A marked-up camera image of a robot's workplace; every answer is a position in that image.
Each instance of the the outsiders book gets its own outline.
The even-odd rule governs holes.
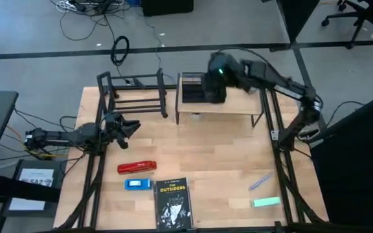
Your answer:
[[[157,181],[155,207],[158,231],[192,228],[187,178]]]

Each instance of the office chair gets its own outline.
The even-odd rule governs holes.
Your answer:
[[[340,13],[340,14],[334,14],[330,16],[326,16],[324,21],[322,21],[322,26],[328,26],[329,25],[329,19],[332,18],[338,18],[338,17],[357,17],[357,21],[354,23],[354,26],[356,26],[356,30],[354,33],[354,37],[346,45],[347,49],[352,49],[355,46],[355,40],[357,38],[357,35],[359,34],[359,31],[362,28],[363,23],[365,20],[371,22],[373,24],[373,0],[359,0],[359,2],[366,1],[369,4],[368,8],[363,8],[362,6],[359,6],[349,0],[345,1],[339,1],[339,10],[343,11],[346,8],[345,4],[350,5],[353,9],[355,9],[355,12],[348,12],[348,13]]]

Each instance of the green sponge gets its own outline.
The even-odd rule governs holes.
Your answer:
[[[253,207],[269,206],[280,204],[279,197],[268,197],[263,199],[253,200]]]

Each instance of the gray floor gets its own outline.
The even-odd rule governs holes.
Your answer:
[[[148,18],[156,27],[165,46],[218,45],[228,43],[287,43],[288,38],[275,1],[262,4],[253,0],[195,1],[195,11]],[[129,37],[132,48],[154,47],[157,42],[143,18],[131,9],[125,20],[110,17],[115,34]],[[336,6],[319,5],[298,42],[346,41],[353,34],[353,19],[333,19],[328,27],[320,22],[325,15],[337,13]],[[93,35],[83,41],[69,41],[62,36],[59,20],[62,13],[49,0],[0,0],[0,54],[22,52],[56,52],[65,50],[96,50],[111,47],[107,27],[97,27]],[[79,38],[87,35],[93,22],[86,17],[68,13],[63,21],[67,35]],[[359,39],[373,39],[373,26],[365,25]],[[266,56],[285,75],[302,82],[292,51],[270,53],[255,50]],[[176,77],[178,72],[204,71],[211,51],[160,53],[166,74]],[[367,103],[373,99],[373,46],[345,48],[302,49],[311,81],[322,96],[327,122],[336,106],[346,100]],[[232,52],[236,58],[252,56]],[[121,67],[123,74],[145,74],[157,70],[155,54],[130,54]],[[47,120],[57,122],[62,115],[76,115],[83,87],[96,85],[95,77],[104,71],[116,74],[109,56],[81,56],[66,58],[33,58],[0,60],[0,89],[19,93],[17,108]],[[333,123],[349,115],[358,106],[346,105],[336,114]],[[46,129],[55,126],[32,119]],[[30,129],[21,118],[13,115],[10,126],[20,132]],[[15,141],[3,138],[3,144],[21,149]],[[16,154],[0,148],[0,158]],[[14,161],[0,162],[8,166]],[[12,167],[0,169],[0,174],[11,175]],[[4,232],[35,232],[48,230],[52,219],[8,218]]]

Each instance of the chair wheel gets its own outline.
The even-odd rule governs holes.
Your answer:
[[[346,5],[345,4],[339,5],[338,9],[340,12],[342,12],[346,9]]]
[[[351,43],[348,43],[345,47],[347,49],[352,49],[353,47],[355,47],[355,44],[351,42]]]
[[[329,25],[329,19],[325,19],[324,21],[322,21],[322,27],[326,27]]]

